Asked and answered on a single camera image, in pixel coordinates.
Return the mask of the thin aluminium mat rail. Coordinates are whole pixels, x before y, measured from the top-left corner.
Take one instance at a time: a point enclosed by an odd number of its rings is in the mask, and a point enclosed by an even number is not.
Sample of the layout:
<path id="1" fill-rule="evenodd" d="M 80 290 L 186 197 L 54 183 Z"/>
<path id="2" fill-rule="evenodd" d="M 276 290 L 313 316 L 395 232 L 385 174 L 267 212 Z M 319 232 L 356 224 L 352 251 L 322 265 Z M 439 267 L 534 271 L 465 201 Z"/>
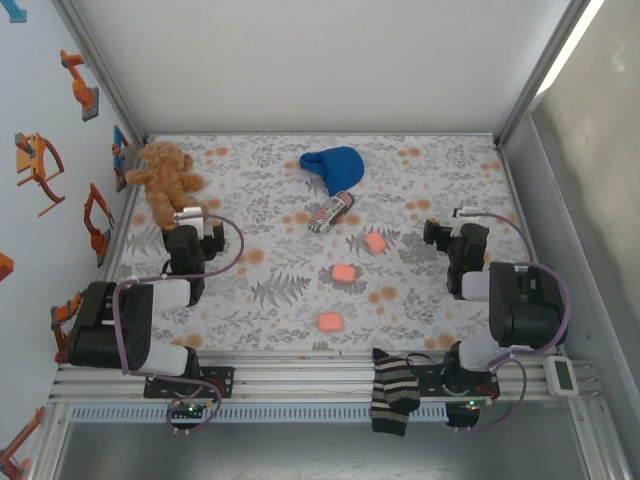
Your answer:
<path id="1" fill-rule="evenodd" d="M 145 139 L 151 141 L 161 136 L 247 136 L 247 135 L 276 135 L 276 136 L 486 136 L 494 138 L 490 132 L 397 132 L 397 131 L 185 131 L 185 132 L 151 132 L 145 134 Z"/>

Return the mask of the blue orange wall sticker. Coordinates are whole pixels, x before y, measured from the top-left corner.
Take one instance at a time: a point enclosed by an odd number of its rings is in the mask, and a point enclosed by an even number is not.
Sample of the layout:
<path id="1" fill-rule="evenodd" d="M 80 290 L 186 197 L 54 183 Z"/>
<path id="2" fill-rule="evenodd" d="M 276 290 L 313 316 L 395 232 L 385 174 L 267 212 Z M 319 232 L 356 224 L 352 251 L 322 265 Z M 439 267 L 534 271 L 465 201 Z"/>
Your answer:
<path id="1" fill-rule="evenodd" d="M 126 139 L 121 129 L 113 128 L 112 160 L 115 173 L 115 189 L 121 192 L 127 186 L 126 173 L 132 168 L 135 158 L 135 147 Z"/>

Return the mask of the black beige striped sock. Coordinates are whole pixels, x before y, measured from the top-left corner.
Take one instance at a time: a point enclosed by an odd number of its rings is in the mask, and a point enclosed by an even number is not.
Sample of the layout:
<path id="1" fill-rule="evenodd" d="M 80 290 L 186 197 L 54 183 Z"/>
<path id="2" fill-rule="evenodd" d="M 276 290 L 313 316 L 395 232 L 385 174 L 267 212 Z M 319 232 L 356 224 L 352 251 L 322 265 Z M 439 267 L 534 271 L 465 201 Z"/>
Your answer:
<path id="1" fill-rule="evenodd" d="M 372 360 L 372 430 L 404 437 L 409 416 L 421 403 L 418 379 L 407 360 L 389 355 L 382 349 L 373 349 Z"/>

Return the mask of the orange claw machine sticker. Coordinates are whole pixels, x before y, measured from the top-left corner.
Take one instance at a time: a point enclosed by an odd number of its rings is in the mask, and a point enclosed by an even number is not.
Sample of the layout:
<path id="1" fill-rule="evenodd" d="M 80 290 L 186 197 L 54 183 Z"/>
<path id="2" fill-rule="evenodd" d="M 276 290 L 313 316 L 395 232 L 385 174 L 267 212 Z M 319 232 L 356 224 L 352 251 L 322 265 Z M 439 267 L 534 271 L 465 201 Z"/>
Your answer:
<path id="1" fill-rule="evenodd" d="M 33 181 L 50 201 L 50 204 L 38 213 L 38 217 L 41 218 L 65 200 L 65 196 L 55 194 L 49 185 L 51 180 L 65 172 L 64 163 L 51 141 L 40 133 L 25 135 L 18 132 L 14 136 L 14 143 L 16 147 L 16 172 L 19 174 L 28 173 L 25 178 L 17 182 L 17 186 L 20 187 Z M 51 174 L 48 174 L 46 170 L 46 155 L 51 156 L 56 165 L 55 171 Z"/>

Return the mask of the blue fabric cap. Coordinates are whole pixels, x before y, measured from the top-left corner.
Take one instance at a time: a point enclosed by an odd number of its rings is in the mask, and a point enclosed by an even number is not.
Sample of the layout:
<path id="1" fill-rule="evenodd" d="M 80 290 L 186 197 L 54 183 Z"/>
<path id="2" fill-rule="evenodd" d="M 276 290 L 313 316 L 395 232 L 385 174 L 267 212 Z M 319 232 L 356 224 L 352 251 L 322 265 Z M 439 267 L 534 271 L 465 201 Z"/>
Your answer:
<path id="1" fill-rule="evenodd" d="M 300 166 L 321 177 L 330 196 L 357 185 L 364 176 L 364 161 L 351 147 L 304 153 Z"/>

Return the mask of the aluminium frame post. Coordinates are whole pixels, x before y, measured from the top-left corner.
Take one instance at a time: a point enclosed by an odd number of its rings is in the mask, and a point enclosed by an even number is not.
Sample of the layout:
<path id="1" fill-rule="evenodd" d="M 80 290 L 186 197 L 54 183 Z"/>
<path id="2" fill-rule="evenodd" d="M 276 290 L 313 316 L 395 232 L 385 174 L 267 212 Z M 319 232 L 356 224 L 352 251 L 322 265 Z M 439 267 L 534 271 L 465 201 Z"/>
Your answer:
<path id="1" fill-rule="evenodd" d="M 132 140 L 138 146 L 144 145 L 148 133 L 125 99 L 123 90 L 118 85 L 106 60 L 105 52 L 99 45 L 94 29 L 76 5 L 76 0 L 51 0 L 51 3 L 79 48 L 81 55 L 88 61 L 90 70 L 99 86 L 104 90 L 116 115 L 131 134 Z"/>
<path id="2" fill-rule="evenodd" d="M 495 135 L 502 150 L 519 123 L 553 85 L 605 0 L 569 0 L 507 119 Z"/>

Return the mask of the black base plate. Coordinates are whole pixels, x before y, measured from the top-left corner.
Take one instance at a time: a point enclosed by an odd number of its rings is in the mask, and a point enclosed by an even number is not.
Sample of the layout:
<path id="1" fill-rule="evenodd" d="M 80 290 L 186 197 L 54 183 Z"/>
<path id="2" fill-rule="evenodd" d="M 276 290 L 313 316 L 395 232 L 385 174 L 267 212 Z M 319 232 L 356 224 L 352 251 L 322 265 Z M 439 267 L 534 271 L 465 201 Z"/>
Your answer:
<path id="1" fill-rule="evenodd" d="M 447 372 L 442 365 L 417 365 L 413 372 L 418 379 L 422 397 L 435 398 L 498 398 L 497 377 L 489 372 L 459 369 Z"/>
<path id="2" fill-rule="evenodd" d="M 229 366 L 202 367 L 202 381 L 214 385 L 223 399 L 230 398 L 234 386 L 235 369 Z M 199 385 L 169 382 L 166 380 L 147 380 L 143 397 L 146 399 L 176 399 L 176 398 L 213 398 L 214 392 Z"/>

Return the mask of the white digital timer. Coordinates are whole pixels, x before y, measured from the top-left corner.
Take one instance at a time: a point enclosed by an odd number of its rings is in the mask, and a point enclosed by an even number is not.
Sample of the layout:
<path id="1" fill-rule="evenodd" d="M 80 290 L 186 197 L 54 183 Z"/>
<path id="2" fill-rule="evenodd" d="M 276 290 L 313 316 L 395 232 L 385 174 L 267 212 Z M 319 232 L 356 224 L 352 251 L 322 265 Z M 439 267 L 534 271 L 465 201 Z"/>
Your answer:
<path id="1" fill-rule="evenodd" d="M 570 359 L 559 355 L 548 356 L 543 367 L 548 392 L 552 397 L 578 396 L 579 388 Z"/>

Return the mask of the aluminium table edge rail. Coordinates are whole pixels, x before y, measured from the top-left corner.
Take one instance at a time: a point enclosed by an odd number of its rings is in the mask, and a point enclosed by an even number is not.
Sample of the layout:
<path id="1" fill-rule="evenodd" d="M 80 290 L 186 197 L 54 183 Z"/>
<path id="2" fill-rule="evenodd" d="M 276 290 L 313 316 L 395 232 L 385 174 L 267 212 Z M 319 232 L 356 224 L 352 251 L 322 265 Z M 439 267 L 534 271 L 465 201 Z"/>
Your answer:
<path id="1" fill-rule="evenodd" d="M 370 400 L 374 379 L 371 354 L 365 352 L 241 352 L 201 351 L 202 366 L 235 369 L 231 402 L 365 402 Z M 541 357 L 520 358 L 528 379 L 525 400 L 552 399 Z M 579 394 L 604 396 L 596 368 L 574 361 Z M 517 400 L 522 388 L 518 366 L 508 364 L 497 372 L 499 400 Z M 142 402 L 144 379 L 124 376 L 119 370 L 62 365 L 58 368 L 48 400 L 71 402 Z"/>

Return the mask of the brown teddy bear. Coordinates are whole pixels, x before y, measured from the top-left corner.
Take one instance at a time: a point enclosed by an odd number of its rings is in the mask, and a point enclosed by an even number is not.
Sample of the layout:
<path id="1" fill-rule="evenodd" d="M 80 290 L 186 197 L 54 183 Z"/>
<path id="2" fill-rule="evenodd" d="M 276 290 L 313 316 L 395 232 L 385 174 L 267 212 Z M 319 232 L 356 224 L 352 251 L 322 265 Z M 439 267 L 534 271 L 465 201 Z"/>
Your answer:
<path id="1" fill-rule="evenodd" d="M 191 196 L 206 185 L 202 176 L 191 171 L 194 163 L 191 155 L 174 143 L 156 142 L 143 147 L 139 157 L 144 168 L 128 171 L 125 179 L 128 184 L 144 187 L 153 220 L 159 228 L 170 228 L 175 213 L 185 208 L 200 207 L 203 213 L 208 212 L 204 204 Z"/>

